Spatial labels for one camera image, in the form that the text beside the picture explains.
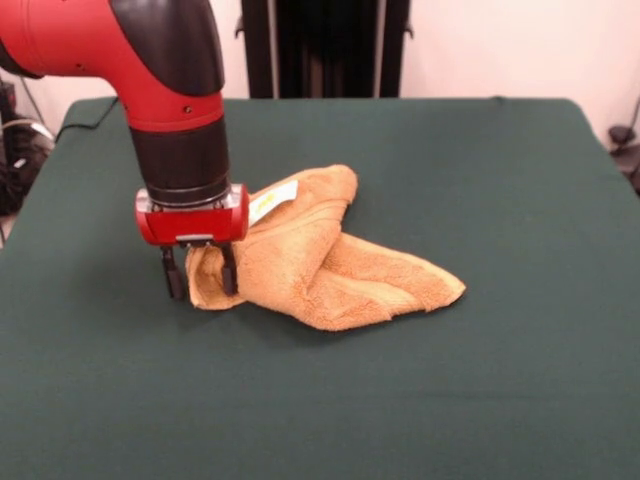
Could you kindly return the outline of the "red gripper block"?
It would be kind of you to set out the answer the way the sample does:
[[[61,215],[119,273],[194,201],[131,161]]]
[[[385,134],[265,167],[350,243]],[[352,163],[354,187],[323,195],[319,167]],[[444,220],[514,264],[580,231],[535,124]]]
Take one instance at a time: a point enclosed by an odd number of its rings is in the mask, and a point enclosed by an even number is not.
[[[146,189],[135,198],[135,219],[143,239],[154,246],[213,243],[223,258],[222,282],[226,295],[238,293],[237,265],[229,242],[242,240],[249,225],[249,195],[245,185],[232,184],[221,200],[195,208],[159,208]],[[185,286],[172,247],[161,247],[162,265],[169,296],[185,298]]]

